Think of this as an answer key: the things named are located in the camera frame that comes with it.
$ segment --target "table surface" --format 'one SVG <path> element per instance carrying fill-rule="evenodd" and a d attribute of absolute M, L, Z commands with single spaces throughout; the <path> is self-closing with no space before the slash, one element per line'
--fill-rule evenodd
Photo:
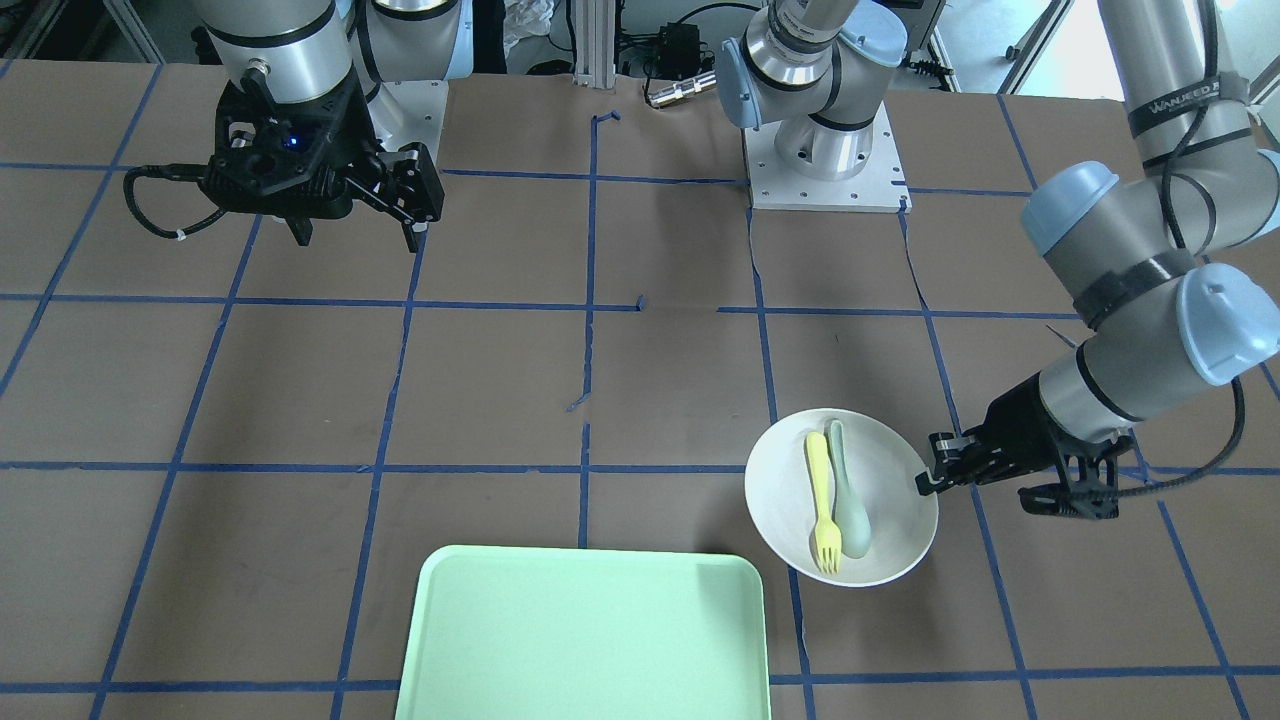
<path fill-rule="evenodd" d="M 924 454 L 1066 352 L 1051 328 L 1087 337 L 1018 213 L 1080 160 L 1140 177 L 1119 104 L 895 92 L 909 215 L 753 215 L 714 99 L 472 77 L 415 258 L 364 208 L 308 249 L 146 234 L 123 169 L 207 158 L 220 68 L 0 68 L 0 716 L 388 719 L 449 543 L 746 557 L 781 720 L 1280 715 L 1280 363 L 1222 477 L 1116 521 L 1024 515 L 1043 477 L 952 489 L 920 566 L 849 591 L 746 514 L 780 416 Z M 163 225 L 209 211 L 140 188 Z M 1277 243 L 1215 259 L 1280 297 Z M 1224 389 L 1152 420 L 1126 470 L 1230 419 Z"/>

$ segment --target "rectangular tray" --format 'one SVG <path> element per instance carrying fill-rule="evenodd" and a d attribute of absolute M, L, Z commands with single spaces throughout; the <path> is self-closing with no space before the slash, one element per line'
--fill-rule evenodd
<path fill-rule="evenodd" d="M 732 555 L 443 547 L 396 720 L 768 720 L 763 598 Z"/>

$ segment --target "white mounting plate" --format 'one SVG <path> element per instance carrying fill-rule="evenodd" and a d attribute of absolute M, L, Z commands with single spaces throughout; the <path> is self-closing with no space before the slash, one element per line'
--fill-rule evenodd
<path fill-rule="evenodd" d="M 444 108 L 449 99 L 449 83 L 443 79 L 416 79 L 388 82 L 381 92 L 392 92 L 404 109 L 404 124 L 396 132 L 390 151 L 417 141 L 431 151 L 431 159 L 440 156 L 440 133 L 444 129 Z"/>
<path fill-rule="evenodd" d="M 742 131 L 746 170 L 751 178 L 751 206 L 760 210 L 827 210 L 835 213 L 897 213 L 902 201 L 911 211 L 902 161 L 882 102 L 872 120 L 876 133 L 863 172 L 846 181 L 819 181 L 792 170 L 778 158 L 773 136 L 781 123 Z"/>

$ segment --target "plastic bag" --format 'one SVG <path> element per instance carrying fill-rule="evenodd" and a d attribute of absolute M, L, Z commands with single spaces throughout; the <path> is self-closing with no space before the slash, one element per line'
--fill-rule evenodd
<path fill-rule="evenodd" d="M 503 55 L 511 55 L 511 49 L 525 37 L 550 33 L 556 3 L 552 0 L 506 0 L 506 3 L 507 19 L 502 22 Z"/>

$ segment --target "round plate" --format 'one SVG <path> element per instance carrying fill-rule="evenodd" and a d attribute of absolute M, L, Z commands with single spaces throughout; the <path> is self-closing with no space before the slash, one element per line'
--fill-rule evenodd
<path fill-rule="evenodd" d="M 872 523 L 870 551 L 841 557 L 840 573 L 824 575 L 813 559 L 817 512 L 804 459 L 804 437 L 845 425 L 845 464 Z M 879 585 L 906 574 L 928 552 L 938 529 L 938 497 L 920 496 L 915 477 L 924 462 L 883 423 L 850 410 L 803 410 L 760 436 L 746 461 L 746 506 L 764 542 L 787 565 L 815 580 L 849 588 Z M 832 475 L 835 486 L 835 475 Z"/>

